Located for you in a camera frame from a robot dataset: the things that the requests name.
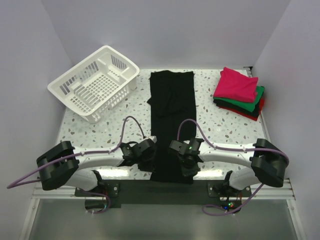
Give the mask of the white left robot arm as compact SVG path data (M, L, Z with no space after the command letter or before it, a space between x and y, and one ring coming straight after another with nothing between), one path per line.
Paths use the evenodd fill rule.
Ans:
M63 141L36 160L44 191L70 186L99 196L104 190L102 177L94 168L131 167L144 172L153 170L157 137L149 136L139 143L120 143L112 148L81 148Z

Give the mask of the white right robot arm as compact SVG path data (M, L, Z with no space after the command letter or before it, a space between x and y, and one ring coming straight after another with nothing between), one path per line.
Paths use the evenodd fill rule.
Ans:
M230 197L254 184L281 188L284 185L288 156L268 140L259 138L249 144L211 143L202 138L172 140L168 152L178 157L182 175L194 177L200 171L198 163L221 162L242 166L226 174L223 192Z

